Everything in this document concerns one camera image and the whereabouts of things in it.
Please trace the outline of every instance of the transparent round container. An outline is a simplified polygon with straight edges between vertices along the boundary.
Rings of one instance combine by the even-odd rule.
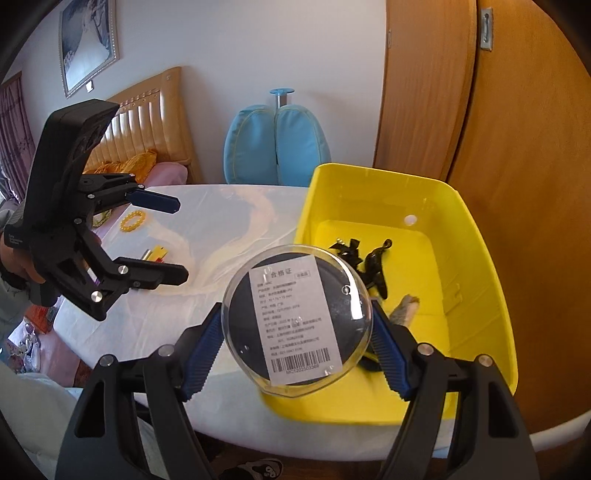
[[[301,265],[309,268],[300,271]],[[283,276],[287,271],[290,276]],[[232,355],[263,392],[299,397],[359,362],[371,337],[371,301],[340,258],[317,247],[283,245],[253,257],[234,275],[223,298],[222,327]]]

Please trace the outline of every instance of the person's arm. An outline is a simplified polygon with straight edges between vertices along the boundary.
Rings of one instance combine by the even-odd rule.
[[[0,231],[12,215],[10,210],[0,212]],[[31,304],[27,281],[43,283],[45,280],[35,270],[27,251],[14,250],[4,244],[0,236],[0,348],[4,340],[21,323]]]

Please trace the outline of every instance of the black hair clip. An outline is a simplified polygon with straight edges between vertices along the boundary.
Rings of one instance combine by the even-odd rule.
[[[379,295],[385,300],[388,298],[388,288],[382,270],[382,255],[391,246],[392,241],[387,238],[381,247],[377,247],[368,254],[365,257],[364,272],[357,269],[358,265],[363,262],[359,257],[359,240],[352,238],[349,245],[347,245],[341,239],[337,239],[336,243],[330,248],[339,251],[337,256],[347,262],[359,274],[366,288],[376,287]]]

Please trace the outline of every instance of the yellow beaded bracelet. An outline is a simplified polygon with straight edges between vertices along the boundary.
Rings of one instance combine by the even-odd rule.
[[[131,225],[127,225],[127,222],[129,222],[134,217],[139,217],[139,218],[135,221],[135,223],[132,223]],[[134,212],[131,212],[123,220],[121,220],[121,224],[120,224],[119,228],[121,228],[121,230],[123,232],[131,232],[131,231],[135,230],[137,227],[139,227],[142,223],[144,223],[144,220],[146,220],[145,212],[142,212],[141,210],[136,210]]]

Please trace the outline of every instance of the recessed metal handle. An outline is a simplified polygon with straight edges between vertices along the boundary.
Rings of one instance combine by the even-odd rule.
[[[492,50],[492,8],[480,9],[480,47]]]

